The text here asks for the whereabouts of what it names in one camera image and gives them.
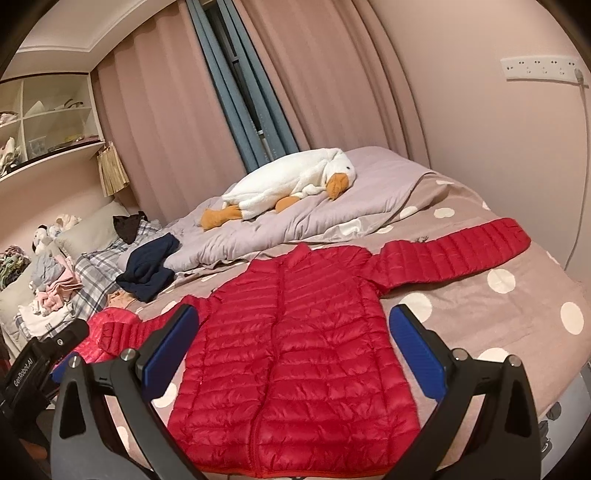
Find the metal screw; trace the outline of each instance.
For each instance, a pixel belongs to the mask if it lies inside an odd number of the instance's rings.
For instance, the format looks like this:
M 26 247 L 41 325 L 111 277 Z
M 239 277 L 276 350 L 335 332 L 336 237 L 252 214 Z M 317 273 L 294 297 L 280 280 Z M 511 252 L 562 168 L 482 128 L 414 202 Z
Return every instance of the metal screw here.
M 71 368 L 76 368 L 81 363 L 82 363 L 82 359 L 80 358 L 79 355 L 74 355 L 72 358 L 70 358 L 68 360 L 68 365 L 70 365 Z
M 125 362 L 128 362 L 129 360 L 132 360 L 135 358 L 135 350 L 132 348 L 126 348 L 125 350 L 123 350 L 121 352 L 121 359 L 124 360 Z
M 521 358 L 519 358 L 517 355 L 509 355 L 509 363 L 512 367 L 520 367 Z
M 456 360 L 463 362 L 464 360 L 468 360 L 468 352 L 466 352 L 463 348 L 454 348 L 452 350 L 452 355 Z

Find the pink curtain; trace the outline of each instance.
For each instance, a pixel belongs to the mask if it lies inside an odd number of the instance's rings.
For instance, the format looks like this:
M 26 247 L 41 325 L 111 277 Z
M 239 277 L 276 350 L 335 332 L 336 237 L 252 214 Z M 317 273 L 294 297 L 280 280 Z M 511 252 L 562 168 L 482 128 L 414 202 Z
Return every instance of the pink curtain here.
M 233 0 L 300 148 L 378 145 L 428 165 L 400 61 L 368 0 Z
M 184 0 L 92 72 L 99 119 L 150 218 L 168 223 L 245 175 Z

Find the polka dot bedsheet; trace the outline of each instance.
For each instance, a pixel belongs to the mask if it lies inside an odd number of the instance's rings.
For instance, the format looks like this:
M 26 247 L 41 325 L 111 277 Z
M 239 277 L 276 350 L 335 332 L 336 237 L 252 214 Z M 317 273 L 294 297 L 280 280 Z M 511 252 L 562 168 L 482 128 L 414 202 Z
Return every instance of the polka dot bedsheet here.
M 430 173 L 416 185 L 405 205 L 388 225 L 358 238 L 356 222 L 339 228 L 349 236 L 338 244 L 313 244 L 312 248 L 359 245 L 376 253 L 395 239 L 428 241 L 498 218 L 474 191 L 445 176 Z M 287 253 L 294 245 L 279 245 L 258 258 Z M 213 290 L 246 270 L 246 262 L 201 271 L 179 280 L 150 304 L 138 301 L 128 309 L 150 319 L 170 308 L 186 294 L 208 296 Z M 514 353 L 522 358 L 541 417 L 568 387 L 591 352 L 591 310 L 581 286 L 566 276 L 558 262 L 542 247 L 532 244 L 523 254 L 481 274 L 439 285 L 403 286 L 381 300 L 386 317 L 392 307 L 405 303 L 423 325 L 435 330 L 450 348 L 465 348 L 475 358 L 502 362 Z M 436 404 L 421 392 L 412 372 L 397 353 L 416 400 L 421 424 Z M 162 398 L 153 401 L 166 423 L 172 411 L 184 365 L 181 364 Z M 444 465 L 461 454 L 476 421 L 481 399 L 475 399 Z M 117 430 L 132 458 L 146 465 L 125 420 L 109 400 Z M 226 475 L 207 474 L 223 480 Z M 238 480 L 239 475 L 229 475 Z

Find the ceiling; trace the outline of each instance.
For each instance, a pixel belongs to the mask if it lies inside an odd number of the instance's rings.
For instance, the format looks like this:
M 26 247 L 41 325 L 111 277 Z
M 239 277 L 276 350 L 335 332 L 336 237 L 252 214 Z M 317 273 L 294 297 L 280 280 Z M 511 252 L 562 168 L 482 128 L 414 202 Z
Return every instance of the ceiling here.
M 174 0 L 59 0 L 33 27 L 3 79 L 90 72 L 113 48 Z

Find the navy blue clothing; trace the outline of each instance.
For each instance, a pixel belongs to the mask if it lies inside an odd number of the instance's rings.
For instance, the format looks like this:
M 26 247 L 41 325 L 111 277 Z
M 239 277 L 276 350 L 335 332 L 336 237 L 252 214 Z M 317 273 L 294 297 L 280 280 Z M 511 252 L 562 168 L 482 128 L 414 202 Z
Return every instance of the navy blue clothing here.
M 139 301 L 153 300 L 174 280 L 174 272 L 163 263 L 179 245 L 178 239 L 167 233 L 137 248 L 131 252 L 125 271 L 115 279 L 117 285 Z

